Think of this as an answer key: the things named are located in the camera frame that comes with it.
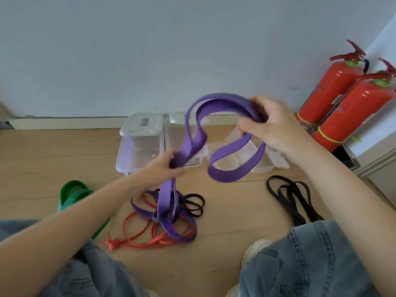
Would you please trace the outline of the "person's left hand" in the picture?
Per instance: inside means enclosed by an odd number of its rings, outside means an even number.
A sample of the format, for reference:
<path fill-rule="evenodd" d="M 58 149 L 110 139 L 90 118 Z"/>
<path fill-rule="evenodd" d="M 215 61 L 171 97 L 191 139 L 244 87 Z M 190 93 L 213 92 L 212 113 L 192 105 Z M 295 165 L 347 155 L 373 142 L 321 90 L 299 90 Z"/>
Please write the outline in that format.
<path fill-rule="evenodd" d="M 170 164 L 161 163 L 161 155 L 159 155 L 138 172 L 137 178 L 141 185 L 148 188 L 185 174 L 183 167 L 171 168 Z"/>

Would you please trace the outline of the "person's right hand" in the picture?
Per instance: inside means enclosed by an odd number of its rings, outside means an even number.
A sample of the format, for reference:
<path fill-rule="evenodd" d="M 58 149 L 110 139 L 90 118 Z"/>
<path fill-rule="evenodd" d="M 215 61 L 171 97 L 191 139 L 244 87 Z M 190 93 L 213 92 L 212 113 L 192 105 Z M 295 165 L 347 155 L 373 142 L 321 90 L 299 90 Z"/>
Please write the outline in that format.
<path fill-rule="evenodd" d="M 262 123 L 262 136 L 255 137 L 289 159 L 299 157 L 310 143 L 311 136 L 295 119 L 285 102 L 263 95 L 252 96 L 250 101 L 267 117 L 267 121 Z"/>

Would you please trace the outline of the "wide purple resistance band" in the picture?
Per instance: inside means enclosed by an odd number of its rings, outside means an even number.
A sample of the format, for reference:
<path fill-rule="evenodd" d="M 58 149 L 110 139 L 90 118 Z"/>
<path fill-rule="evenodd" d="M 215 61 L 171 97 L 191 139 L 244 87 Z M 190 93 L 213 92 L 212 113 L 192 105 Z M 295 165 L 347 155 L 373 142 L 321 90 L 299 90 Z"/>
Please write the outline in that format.
<path fill-rule="evenodd" d="M 268 116 L 258 109 L 249 99 L 230 93 L 208 94 L 198 99 L 185 114 L 186 133 L 181 148 L 174 154 L 170 161 L 170 168 L 180 168 L 200 151 L 207 142 L 207 134 L 202 129 L 200 123 L 203 118 L 210 114 L 219 112 L 233 112 L 241 116 L 252 119 L 257 123 L 265 123 Z M 235 182 L 247 175 L 261 160 L 264 155 L 266 144 L 262 143 L 258 151 L 244 164 L 234 170 L 224 171 L 214 167 L 214 164 L 228 155 L 242 149 L 250 142 L 252 134 L 245 131 L 245 135 L 240 139 L 221 147 L 215 151 L 209 160 L 207 173 L 211 179 L 221 183 Z M 176 180 L 171 179 L 161 184 L 159 191 L 157 221 L 167 232 L 169 237 L 178 243 L 189 243 L 194 241 L 196 234 L 187 238 L 178 234 L 173 229 L 173 217 L 176 209 L 170 213 L 171 193 L 174 194 L 174 206 L 178 206 L 178 197 L 176 190 Z"/>

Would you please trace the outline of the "person's left forearm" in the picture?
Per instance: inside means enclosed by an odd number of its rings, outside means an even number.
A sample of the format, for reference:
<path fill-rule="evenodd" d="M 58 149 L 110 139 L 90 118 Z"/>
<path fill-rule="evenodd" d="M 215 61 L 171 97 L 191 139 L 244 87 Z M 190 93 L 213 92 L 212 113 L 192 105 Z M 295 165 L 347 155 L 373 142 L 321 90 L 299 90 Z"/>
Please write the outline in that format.
<path fill-rule="evenodd" d="M 140 170 L 1 241 L 0 297 L 37 296 L 127 198 L 147 186 Z"/>

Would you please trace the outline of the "person's right forearm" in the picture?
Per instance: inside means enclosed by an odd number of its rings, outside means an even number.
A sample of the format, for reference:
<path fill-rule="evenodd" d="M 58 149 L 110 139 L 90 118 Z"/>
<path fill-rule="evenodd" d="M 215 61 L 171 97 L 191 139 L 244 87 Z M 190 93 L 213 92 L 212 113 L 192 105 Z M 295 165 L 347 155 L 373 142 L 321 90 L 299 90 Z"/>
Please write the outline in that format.
<path fill-rule="evenodd" d="M 282 152 L 304 170 L 382 297 L 396 297 L 396 212 L 307 133 Z"/>

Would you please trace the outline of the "clear plastic container with lid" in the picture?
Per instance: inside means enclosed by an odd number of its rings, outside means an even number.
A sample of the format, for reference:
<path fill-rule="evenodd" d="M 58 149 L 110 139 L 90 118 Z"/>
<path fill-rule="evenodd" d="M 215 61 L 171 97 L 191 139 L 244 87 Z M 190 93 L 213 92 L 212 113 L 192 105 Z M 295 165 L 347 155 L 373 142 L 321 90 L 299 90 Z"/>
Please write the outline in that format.
<path fill-rule="evenodd" d="M 185 114 L 181 112 L 169 113 L 164 119 L 164 134 L 166 149 L 179 150 L 186 134 Z M 185 164 L 185 167 L 200 166 L 207 152 L 207 144 L 204 144 L 204 147 Z"/>
<path fill-rule="evenodd" d="M 120 130 L 116 170 L 132 174 L 164 152 L 164 115 L 132 114 Z"/>

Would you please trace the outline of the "clear open plastic container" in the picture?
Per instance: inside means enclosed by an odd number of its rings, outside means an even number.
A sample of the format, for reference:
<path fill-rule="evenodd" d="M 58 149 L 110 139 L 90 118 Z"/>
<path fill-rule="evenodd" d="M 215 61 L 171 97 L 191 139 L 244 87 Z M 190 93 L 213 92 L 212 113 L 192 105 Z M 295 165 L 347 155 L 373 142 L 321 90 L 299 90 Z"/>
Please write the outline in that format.
<path fill-rule="evenodd" d="M 234 129 L 228 134 L 228 136 L 220 142 L 208 144 L 206 158 L 209 160 L 213 152 L 217 151 L 219 148 L 229 145 L 230 143 L 240 139 L 240 133 L 238 129 Z M 244 165 L 260 148 L 262 141 L 255 136 L 252 136 L 250 141 L 239 151 L 234 152 L 214 163 L 214 167 L 220 170 L 230 171 L 239 168 Z M 257 165 L 251 169 L 252 174 L 258 173 L 268 173 L 274 168 L 289 169 L 290 165 L 275 149 L 266 146 L 265 152 L 261 160 Z"/>

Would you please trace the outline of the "black thin resistance band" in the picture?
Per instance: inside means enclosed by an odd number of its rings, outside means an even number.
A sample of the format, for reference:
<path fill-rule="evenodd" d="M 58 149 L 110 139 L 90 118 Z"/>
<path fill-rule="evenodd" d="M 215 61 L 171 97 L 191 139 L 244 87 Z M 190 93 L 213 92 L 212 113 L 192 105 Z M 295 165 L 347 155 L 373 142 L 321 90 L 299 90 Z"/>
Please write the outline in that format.
<path fill-rule="evenodd" d="M 181 216 L 199 218 L 204 214 L 205 199 L 199 194 L 183 195 L 180 191 L 171 191 L 170 205 L 161 217 L 169 217 L 175 222 Z"/>
<path fill-rule="evenodd" d="M 279 186 L 277 191 L 274 191 L 270 185 L 271 180 L 281 180 L 284 183 Z M 292 181 L 281 175 L 273 175 L 266 180 L 266 188 L 289 213 L 295 227 L 307 224 L 303 215 L 298 212 L 296 199 L 302 205 L 310 222 L 314 223 L 324 220 L 312 205 L 311 192 L 306 183 L 302 181 Z"/>

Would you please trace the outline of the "narrow purple resistance band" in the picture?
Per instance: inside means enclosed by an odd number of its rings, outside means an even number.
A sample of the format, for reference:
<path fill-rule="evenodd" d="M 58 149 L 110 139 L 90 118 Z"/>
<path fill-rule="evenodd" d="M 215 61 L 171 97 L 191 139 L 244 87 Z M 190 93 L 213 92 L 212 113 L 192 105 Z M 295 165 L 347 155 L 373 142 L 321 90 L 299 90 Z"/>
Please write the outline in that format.
<path fill-rule="evenodd" d="M 174 221 L 179 202 L 173 192 L 166 194 L 156 189 L 147 190 L 139 198 L 132 198 L 131 205 L 144 218 L 161 224 L 165 220 Z"/>

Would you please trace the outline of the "red fire extinguisher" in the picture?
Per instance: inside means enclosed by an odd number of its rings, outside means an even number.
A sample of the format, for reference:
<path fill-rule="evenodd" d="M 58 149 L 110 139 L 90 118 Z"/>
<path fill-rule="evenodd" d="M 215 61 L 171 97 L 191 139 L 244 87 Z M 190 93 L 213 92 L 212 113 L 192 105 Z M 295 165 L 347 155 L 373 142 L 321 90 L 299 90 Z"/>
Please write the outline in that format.
<path fill-rule="evenodd" d="M 367 73 L 370 63 L 365 57 L 366 52 L 352 40 L 348 39 L 347 42 L 354 51 L 329 58 L 332 62 L 329 69 L 300 110 L 295 113 L 301 125 L 320 124 L 358 78 Z"/>
<path fill-rule="evenodd" d="M 359 77 L 313 133 L 313 139 L 329 152 L 396 98 L 396 67 L 383 58 L 378 60 L 385 69 Z"/>

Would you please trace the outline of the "orange resistance band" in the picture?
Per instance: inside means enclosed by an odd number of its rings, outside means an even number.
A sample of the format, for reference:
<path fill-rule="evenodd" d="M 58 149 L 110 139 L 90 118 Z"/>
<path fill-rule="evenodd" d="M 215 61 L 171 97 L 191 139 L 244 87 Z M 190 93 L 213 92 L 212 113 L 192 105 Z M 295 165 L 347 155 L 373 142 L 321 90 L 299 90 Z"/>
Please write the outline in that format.
<path fill-rule="evenodd" d="M 128 236 L 127 234 L 127 223 L 133 216 L 140 215 L 134 210 L 124 220 L 122 230 L 124 238 L 112 239 L 110 234 L 106 240 L 106 244 L 110 251 L 114 251 L 119 248 L 135 249 L 135 250 L 154 250 L 160 249 L 171 245 L 177 245 L 181 243 L 189 243 L 195 240 L 197 235 L 196 218 L 181 216 L 175 222 L 171 222 L 172 229 L 174 230 L 174 224 L 182 219 L 186 222 L 186 229 L 180 234 L 181 240 L 172 238 L 164 226 L 159 223 L 155 223 L 147 219 L 145 227 L 137 234 Z"/>

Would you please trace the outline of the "black extinguisher stand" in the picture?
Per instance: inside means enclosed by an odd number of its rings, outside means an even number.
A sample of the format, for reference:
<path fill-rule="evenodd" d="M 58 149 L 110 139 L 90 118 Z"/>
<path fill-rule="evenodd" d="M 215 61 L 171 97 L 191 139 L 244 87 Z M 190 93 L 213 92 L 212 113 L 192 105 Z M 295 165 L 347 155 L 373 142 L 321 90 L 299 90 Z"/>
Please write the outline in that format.
<path fill-rule="evenodd" d="M 343 145 L 339 145 L 337 148 L 335 148 L 332 151 L 332 154 L 350 170 L 356 169 L 358 167 L 357 161 L 351 155 L 349 155 Z"/>

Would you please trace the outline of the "green resistance band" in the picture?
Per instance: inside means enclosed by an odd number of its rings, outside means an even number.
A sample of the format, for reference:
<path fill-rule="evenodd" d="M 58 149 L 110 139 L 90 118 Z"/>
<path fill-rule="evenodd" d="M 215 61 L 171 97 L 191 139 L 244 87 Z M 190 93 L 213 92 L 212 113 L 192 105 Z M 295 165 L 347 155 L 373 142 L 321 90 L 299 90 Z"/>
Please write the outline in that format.
<path fill-rule="evenodd" d="M 51 220 L 80 241 L 95 239 L 114 211 L 108 198 L 107 189 L 93 192 L 81 181 L 69 181 L 60 191 L 58 212 Z"/>

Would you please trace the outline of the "person's white right shoe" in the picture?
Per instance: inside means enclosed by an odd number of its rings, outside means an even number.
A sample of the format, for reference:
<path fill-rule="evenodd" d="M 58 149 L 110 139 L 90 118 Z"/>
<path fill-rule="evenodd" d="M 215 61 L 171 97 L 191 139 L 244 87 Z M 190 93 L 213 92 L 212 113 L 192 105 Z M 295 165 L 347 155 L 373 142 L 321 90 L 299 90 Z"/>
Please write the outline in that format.
<path fill-rule="evenodd" d="M 272 242 L 267 239 L 259 239 L 252 243 L 245 251 L 241 260 L 241 270 L 244 269 L 251 259 L 258 254 L 261 250 L 271 245 Z"/>

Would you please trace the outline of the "person's left leg in jeans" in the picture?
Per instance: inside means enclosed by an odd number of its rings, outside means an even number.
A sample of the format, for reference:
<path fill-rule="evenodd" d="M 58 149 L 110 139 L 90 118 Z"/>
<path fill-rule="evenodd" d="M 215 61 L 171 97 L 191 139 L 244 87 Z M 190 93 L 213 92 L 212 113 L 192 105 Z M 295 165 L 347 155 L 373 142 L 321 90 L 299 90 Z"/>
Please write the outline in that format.
<path fill-rule="evenodd" d="M 39 221 L 0 220 L 0 242 Z M 89 239 L 37 297 L 151 296 L 120 262 L 112 259 Z"/>

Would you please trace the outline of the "person's leg in jeans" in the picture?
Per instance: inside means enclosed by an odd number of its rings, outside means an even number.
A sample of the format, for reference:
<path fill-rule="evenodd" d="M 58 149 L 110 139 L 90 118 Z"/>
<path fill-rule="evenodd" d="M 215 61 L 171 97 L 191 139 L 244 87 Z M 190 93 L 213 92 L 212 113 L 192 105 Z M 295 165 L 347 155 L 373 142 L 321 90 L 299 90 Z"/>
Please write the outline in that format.
<path fill-rule="evenodd" d="M 334 220 L 291 228 L 241 270 L 236 297 L 381 297 Z"/>
<path fill-rule="evenodd" d="M 0 242 L 39 221 L 0 220 Z M 120 262 L 112 259 L 89 239 L 37 297 L 151 296 Z"/>

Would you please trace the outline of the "person's right leg in jeans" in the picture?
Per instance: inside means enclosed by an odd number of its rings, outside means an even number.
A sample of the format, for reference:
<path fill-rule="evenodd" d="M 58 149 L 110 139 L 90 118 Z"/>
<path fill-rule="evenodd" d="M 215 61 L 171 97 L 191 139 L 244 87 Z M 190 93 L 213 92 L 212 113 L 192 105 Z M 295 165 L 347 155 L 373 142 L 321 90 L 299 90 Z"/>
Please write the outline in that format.
<path fill-rule="evenodd" d="M 334 220 L 291 228 L 241 270 L 236 297 L 381 297 Z"/>

